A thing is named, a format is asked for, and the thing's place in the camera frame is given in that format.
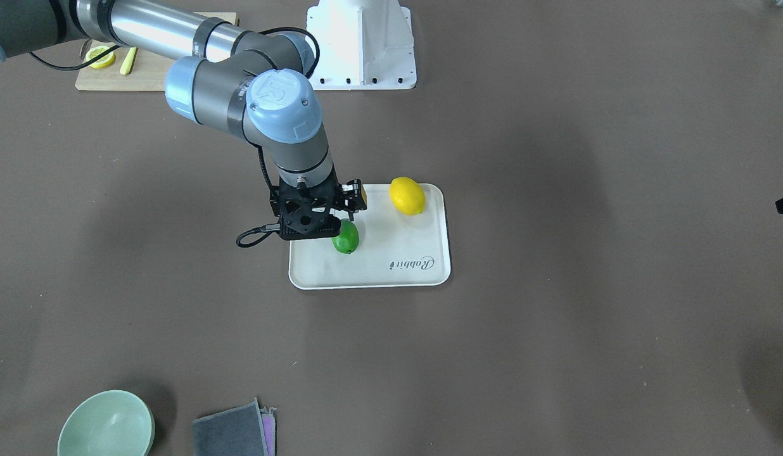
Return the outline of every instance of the lemon half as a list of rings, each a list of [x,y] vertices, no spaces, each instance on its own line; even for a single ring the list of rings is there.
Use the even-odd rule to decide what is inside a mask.
[[[394,207],[406,215],[423,213],[426,208],[426,194],[414,179],[400,177],[389,185],[389,197]]]
[[[93,58],[96,58],[97,55],[101,54],[102,52],[105,52],[105,50],[107,49],[110,49],[110,46],[92,47],[87,52],[87,55],[85,55],[85,61],[93,60]],[[94,63],[91,63],[90,67],[91,68],[109,67],[110,65],[113,64],[114,61],[116,61],[116,52],[111,52],[110,54],[105,55],[105,57],[102,57],[99,60],[94,61]]]

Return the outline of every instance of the lime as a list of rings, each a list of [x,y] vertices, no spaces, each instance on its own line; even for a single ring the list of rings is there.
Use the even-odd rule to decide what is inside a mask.
[[[426,208],[426,194],[414,179],[395,178],[389,185],[389,197],[394,207],[401,213],[417,215]]]
[[[333,246],[337,251],[351,254],[357,249],[357,245],[360,243],[360,239],[357,236],[357,226],[353,222],[343,218],[341,220],[341,232],[338,236],[333,237]]]
[[[87,55],[85,55],[85,61],[93,60],[101,54],[102,52],[105,52],[105,50],[110,49],[110,46],[96,46],[92,47],[88,52]],[[113,62],[116,61],[116,52],[111,52],[110,54],[105,55],[105,57],[100,58],[97,61],[94,61],[94,63],[91,63],[91,68],[104,68],[109,67],[113,64]]]

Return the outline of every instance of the wooden cutting board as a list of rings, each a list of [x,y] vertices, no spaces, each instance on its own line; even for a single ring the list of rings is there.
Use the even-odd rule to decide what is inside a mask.
[[[237,13],[231,12],[198,12],[199,15],[219,17],[234,25],[239,24]],[[91,41],[88,49],[93,46],[112,46],[113,43]],[[144,49],[138,49],[136,63],[128,75],[118,72],[122,62],[130,49],[116,49],[116,61],[105,68],[95,69],[91,67],[79,70],[76,76],[76,89],[79,90],[110,90],[131,92],[163,92],[163,78],[174,60],[152,54]]]

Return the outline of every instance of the light green bowl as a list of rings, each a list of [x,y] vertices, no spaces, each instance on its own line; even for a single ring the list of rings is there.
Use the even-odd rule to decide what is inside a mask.
[[[56,446],[58,456],[146,456],[155,421],[146,404],[126,391],[88,398],[70,414]]]

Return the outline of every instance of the white tray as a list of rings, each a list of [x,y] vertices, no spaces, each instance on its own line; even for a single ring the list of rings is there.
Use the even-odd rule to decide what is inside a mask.
[[[351,255],[333,246],[332,239],[290,242],[288,277],[301,289],[434,286],[450,276],[445,200],[431,184],[423,213],[400,213],[388,194],[388,184],[366,184],[368,209],[355,214],[360,243]],[[347,213],[334,211],[339,219]]]

